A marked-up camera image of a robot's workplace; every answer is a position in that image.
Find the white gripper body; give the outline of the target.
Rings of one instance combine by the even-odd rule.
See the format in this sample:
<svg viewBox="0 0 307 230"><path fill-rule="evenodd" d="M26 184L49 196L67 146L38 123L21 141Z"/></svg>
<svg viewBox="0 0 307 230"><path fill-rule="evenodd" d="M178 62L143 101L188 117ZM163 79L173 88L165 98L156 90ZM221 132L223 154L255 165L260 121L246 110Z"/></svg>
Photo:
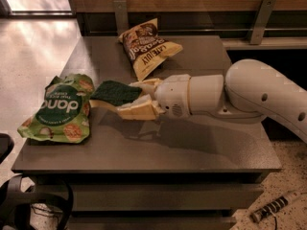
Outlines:
<svg viewBox="0 0 307 230"><path fill-rule="evenodd" d="M191 77L187 74L172 75L156 88L155 99L170 118L190 116L188 102L190 79Z"/></svg>

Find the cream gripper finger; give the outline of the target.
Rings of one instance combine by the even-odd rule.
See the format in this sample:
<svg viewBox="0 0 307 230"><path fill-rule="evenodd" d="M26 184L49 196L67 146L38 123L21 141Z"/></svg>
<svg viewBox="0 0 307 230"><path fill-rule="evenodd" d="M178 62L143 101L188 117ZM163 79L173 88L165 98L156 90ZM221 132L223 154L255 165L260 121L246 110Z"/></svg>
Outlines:
<svg viewBox="0 0 307 230"><path fill-rule="evenodd" d="M130 83L132 87L138 87L142 89L143 95L154 95L156 88L162 83L162 80L159 78L147 79L142 81L136 81Z"/></svg>
<svg viewBox="0 0 307 230"><path fill-rule="evenodd" d="M124 120L150 121L157 119L165 111L158 101L150 95L143 95L133 101L116 108L117 114Z"/></svg>

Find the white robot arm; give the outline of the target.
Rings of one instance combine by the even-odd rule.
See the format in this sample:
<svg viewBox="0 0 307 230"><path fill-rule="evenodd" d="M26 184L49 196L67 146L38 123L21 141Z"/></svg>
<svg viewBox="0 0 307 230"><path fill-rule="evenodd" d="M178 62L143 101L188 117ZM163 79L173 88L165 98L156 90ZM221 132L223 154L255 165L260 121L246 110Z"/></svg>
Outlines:
<svg viewBox="0 0 307 230"><path fill-rule="evenodd" d="M243 59L225 75L172 75L134 82L143 90L132 103L116 108L126 120L206 115L231 123L252 124L269 117L307 142L307 91L268 64Z"/></svg>

